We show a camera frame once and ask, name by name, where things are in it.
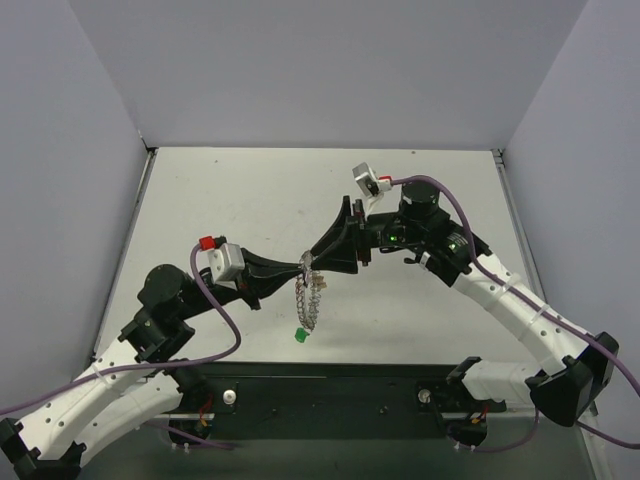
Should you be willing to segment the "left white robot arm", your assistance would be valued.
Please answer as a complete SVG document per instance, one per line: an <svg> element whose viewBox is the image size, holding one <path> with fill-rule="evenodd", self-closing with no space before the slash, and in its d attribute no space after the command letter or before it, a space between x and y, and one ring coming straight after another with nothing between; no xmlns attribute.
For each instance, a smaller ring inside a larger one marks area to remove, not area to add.
<svg viewBox="0 0 640 480"><path fill-rule="evenodd" d="M90 457L161 413L193 411L208 397L198 366L225 359L242 336L225 305L244 301L257 310L291 279L298 263L257 256L205 238L190 253L192 271L171 264L152 269L138 294L141 304L118 337L75 380L27 402L31 413L3 411L1 451L20 479L75 479ZM195 336L188 323L215 310L230 328L232 344L216 354L179 359Z"/></svg>

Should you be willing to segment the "green key tag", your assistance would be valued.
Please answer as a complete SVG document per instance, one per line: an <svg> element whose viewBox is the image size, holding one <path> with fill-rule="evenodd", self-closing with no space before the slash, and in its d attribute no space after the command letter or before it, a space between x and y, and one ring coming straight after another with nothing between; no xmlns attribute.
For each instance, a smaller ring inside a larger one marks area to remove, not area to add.
<svg viewBox="0 0 640 480"><path fill-rule="evenodd" d="M307 337L308 337L308 332L304 328L298 328L294 335L294 338L299 343L304 343Z"/></svg>

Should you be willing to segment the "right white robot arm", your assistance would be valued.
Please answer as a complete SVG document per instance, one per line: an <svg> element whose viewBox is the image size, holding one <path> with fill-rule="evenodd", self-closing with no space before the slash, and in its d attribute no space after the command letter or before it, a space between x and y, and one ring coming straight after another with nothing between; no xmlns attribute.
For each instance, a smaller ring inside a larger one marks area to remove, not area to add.
<svg viewBox="0 0 640 480"><path fill-rule="evenodd" d="M397 211L372 215L345 197L338 217L311 249L312 268L355 274L373 250L410 251L409 263L480 305L534 359L516 364L469 358L449 382L477 402L531 404L558 425L575 425L609 383L618 342L562 319L486 243L467 235L440 207L439 196L429 183L406 183Z"/></svg>

